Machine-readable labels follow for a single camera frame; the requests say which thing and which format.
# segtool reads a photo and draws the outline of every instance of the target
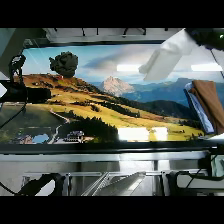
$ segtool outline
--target sky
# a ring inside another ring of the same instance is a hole
[[[25,49],[26,62],[23,74],[56,74],[50,70],[49,57],[55,58],[61,52],[70,51],[78,56],[78,68],[75,77],[86,82],[102,82],[109,76],[120,78],[130,84],[149,84],[143,81],[144,75],[138,72],[117,72],[118,64],[144,64],[152,53],[159,48],[158,44],[125,44],[66,46]],[[178,78],[203,79],[223,82],[220,72],[192,72],[192,64],[214,62],[211,53],[203,47],[195,48],[188,56],[183,56],[173,72],[164,81],[176,81]]]

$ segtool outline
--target landscape picture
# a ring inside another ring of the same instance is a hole
[[[190,141],[203,136],[192,114],[184,86],[193,79],[216,82],[224,105],[221,74],[192,73],[184,61],[167,79],[144,82],[138,72],[117,72],[117,64],[146,63],[155,44],[68,46],[25,49],[24,83],[47,88],[51,99],[27,104],[25,113],[0,130],[2,144],[104,143],[119,140],[119,128],[146,128],[145,141],[160,141],[156,128],[166,128],[165,141]],[[50,70],[49,57],[70,51],[78,56],[74,77]],[[0,120],[15,114],[22,104],[5,103]]]

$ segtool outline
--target brown object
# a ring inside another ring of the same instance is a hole
[[[194,88],[189,92],[194,94],[203,107],[216,134],[224,133],[224,111],[212,81],[194,80]]]

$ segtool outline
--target dark green object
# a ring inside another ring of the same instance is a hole
[[[61,52],[55,59],[49,58],[52,71],[63,75],[66,78],[72,78],[78,66],[78,57],[71,52]]]

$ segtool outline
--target grassy hill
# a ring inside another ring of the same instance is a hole
[[[83,118],[101,118],[103,122],[117,128],[146,127],[150,131],[153,127],[167,127],[168,140],[170,141],[184,141],[189,139],[192,134],[197,136],[199,133],[202,133],[199,129],[188,126],[180,126],[178,122],[181,119],[171,116],[159,116],[140,109],[140,107],[137,106],[137,102],[134,104],[131,103],[131,101],[122,100],[120,97],[114,97],[107,93],[101,92],[97,87],[86,83],[82,79],[75,77],[70,79],[61,79],[60,76],[50,74],[34,74],[24,76],[24,82],[29,87],[49,88],[51,90],[53,96],[52,99],[48,100],[45,104],[30,105],[33,108],[42,108],[48,111],[52,108],[55,112],[65,112],[65,116],[66,114],[69,114],[69,111],[73,111],[74,114],[82,116]],[[73,104],[74,102],[89,101],[91,103],[88,106]],[[140,117],[135,118],[124,115],[107,107],[101,106],[97,102],[110,102],[117,104],[133,113],[139,112]],[[99,108],[99,112],[93,111],[91,105],[97,106]],[[149,140],[156,140],[153,133],[150,135]]]

